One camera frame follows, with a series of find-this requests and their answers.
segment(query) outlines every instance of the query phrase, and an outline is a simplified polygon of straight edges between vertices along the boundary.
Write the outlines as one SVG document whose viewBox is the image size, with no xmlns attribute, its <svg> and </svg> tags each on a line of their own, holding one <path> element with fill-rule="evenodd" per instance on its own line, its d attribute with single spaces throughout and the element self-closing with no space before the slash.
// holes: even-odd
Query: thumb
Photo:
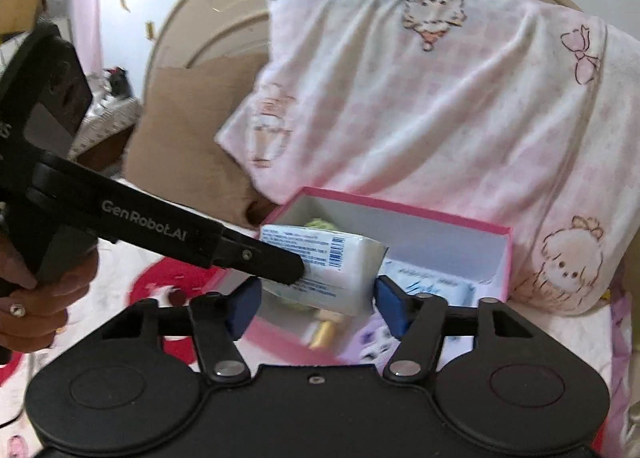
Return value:
<svg viewBox="0 0 640 458">
<path fill-rule="evenodd" d="M 38 284 L 5 234 L 0 234 L 0 278 L 24 289 L 34 289 Z"/>
</svg>

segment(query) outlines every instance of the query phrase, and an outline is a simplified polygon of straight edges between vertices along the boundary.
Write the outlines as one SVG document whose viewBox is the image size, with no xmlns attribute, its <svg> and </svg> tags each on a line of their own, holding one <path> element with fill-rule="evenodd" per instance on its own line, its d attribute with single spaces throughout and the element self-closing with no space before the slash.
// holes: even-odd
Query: pink blanket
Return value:
<svg viewBox="0 0 640 458">
<path fill-rule="evenodd" d="M 512 297 L 596 303 L 640 226 L 638 42 L 535 0 L 269 6 L 271 62 L 216 137 L 262 194 L 513 226 Z"/>
</svg>

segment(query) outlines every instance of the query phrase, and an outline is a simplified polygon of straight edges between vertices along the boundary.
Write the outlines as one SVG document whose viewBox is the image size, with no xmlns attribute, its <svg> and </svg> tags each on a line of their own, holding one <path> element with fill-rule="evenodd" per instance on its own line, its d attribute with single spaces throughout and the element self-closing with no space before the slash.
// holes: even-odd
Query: metal screw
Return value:
<svg viewBox="0 0 640 458">
<path fill-rule="evenodd" d="M 220 361 L 213 369 L 218 377 L 237 377 L 245 367 L 240 361 Z"/>
<path fill-rule="evenodd" d="M 420 364 L 414 361 L 396 361 L 389 366 L 389 371 L 396 377 L 413 377 L 420 370 Z"/>
</svg>

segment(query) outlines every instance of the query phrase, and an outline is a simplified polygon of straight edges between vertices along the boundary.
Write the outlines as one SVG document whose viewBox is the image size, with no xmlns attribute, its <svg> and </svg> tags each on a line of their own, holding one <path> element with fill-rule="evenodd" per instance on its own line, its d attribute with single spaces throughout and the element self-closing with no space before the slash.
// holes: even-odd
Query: pink box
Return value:
<svg viewBox="0 0 640 458">
<path fill-rule="evenodd" d="M 380 274 L 387 274 L 410 294 L 428 291 L 452 305 L 475 306 L 481 297 L 505 300 L 511 272 L 511 230 L 459 216 L 323 189 L 305 188 L 275 210 L 267 224 L 305 225 L 314 218 L 338 229 L 378 240 L 389 247 Z M 228 294 L 247 275 L 229 270 L 210 284 Z M 306 348 L 316 321 L 311 311 L 297 311 L 263 291 L 262 305 L 247 329 L 245 342 L 287 364 L 355 364 L 367 362 L 367 326 L 380 327 L 379 316 L 350 319 L 332 352 Z M 469 351 L 470 338 L 446 340 L 440 364 Z M 384 345 L 375 364 L 391 355 L 397 343 Z"/>
</svg>

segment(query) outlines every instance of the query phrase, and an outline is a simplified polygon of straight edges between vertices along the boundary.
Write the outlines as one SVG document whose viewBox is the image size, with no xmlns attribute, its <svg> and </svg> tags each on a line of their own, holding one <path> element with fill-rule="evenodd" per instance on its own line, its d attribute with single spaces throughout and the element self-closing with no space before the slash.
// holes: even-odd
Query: pink curtain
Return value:
<svg viewBox="0 0 640 458">
<path fill-rule="evenodd" d="M 100 0 L 71 0 L 74 45 L 86 74 L 102 74 Z"/>
</svg>

